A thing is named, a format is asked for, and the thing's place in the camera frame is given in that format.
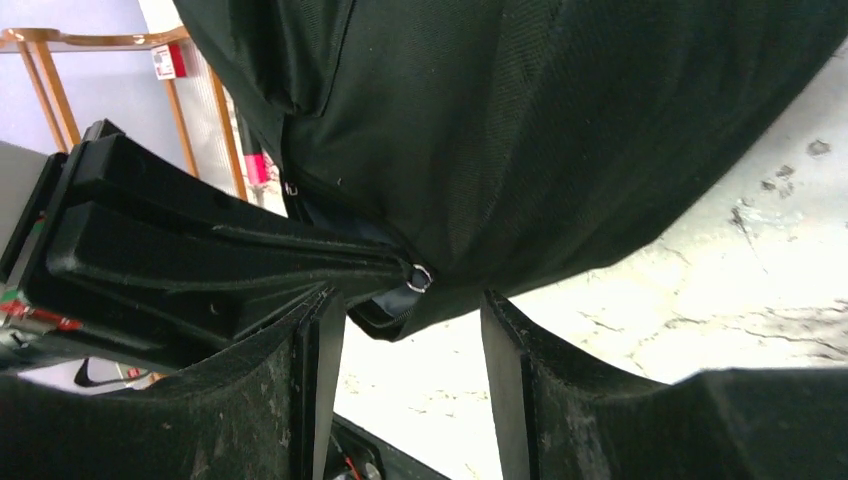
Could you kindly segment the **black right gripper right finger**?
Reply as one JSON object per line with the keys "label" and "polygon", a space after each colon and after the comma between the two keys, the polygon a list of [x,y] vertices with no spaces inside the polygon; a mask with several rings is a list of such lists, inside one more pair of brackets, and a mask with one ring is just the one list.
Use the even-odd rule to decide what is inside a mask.
{"label": "black right gripper right finger", "polygon": [[843,479],[843,369],[729,369],[675,384],[611,364],[481,299],[507,479]]}

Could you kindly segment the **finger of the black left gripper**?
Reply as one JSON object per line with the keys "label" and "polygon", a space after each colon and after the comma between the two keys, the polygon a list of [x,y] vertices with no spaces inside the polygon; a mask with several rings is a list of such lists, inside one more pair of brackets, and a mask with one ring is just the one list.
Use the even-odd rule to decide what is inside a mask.
{"label": "finger of the black left gripper", "polygon": [[123,135],[83,144],[72,186],[85,198],[174,231],[405,263],[405,253],[391,245],[333,233],[230,196]]}
{"label": "finger of the black left gripper", "polygon": [[245,335],[314,284],[331,282],[358,304],[411,277],[410,262],[389,245],[240,201],[190,214],[98,201],[69,207],[46,266],[213,344]]}

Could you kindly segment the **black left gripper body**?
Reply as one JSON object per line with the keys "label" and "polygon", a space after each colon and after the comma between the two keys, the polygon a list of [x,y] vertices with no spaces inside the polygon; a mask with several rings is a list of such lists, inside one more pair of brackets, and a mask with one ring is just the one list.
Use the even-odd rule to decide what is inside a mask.
{"label": "black left gripper body", "polygon": [[97,356],[172,373],[199,360],[199,338],[150,307],[152,290],[73,281],[48,268],[66,212],[93,202],[140,220],[153,200],[196,200],[199,181],[127,137],[107,119],[68,153],[47,158],[1,255],[1,370]]}

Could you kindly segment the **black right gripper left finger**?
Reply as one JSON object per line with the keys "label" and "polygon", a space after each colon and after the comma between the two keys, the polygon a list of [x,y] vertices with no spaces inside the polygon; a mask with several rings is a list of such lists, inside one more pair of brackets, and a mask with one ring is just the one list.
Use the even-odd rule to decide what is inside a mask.
{"label": "black right gripper left finger", "polygon": [[343,344],[341,293],[143,390],[1,380],[5,479],[319,479]]}

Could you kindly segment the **black student backpack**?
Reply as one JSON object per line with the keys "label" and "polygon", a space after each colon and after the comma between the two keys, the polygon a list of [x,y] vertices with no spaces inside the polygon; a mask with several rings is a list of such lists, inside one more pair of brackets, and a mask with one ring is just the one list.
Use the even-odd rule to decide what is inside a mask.
{"label": "black student backpack", "polygon": [[651,243],[847,36],[843,1],[179,1],[301,221],[432,283],[354,307],[397,341]]}

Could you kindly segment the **pink black marker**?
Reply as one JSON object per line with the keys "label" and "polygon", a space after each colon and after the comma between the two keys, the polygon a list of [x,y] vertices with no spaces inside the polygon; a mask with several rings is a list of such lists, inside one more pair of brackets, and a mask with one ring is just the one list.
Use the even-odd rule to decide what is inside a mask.
{"label": "pink black marker", "polygon": [[236,120],[249,183],[252,187],[262,187],[270,181],[264,149],[239,111],[236,111]]}

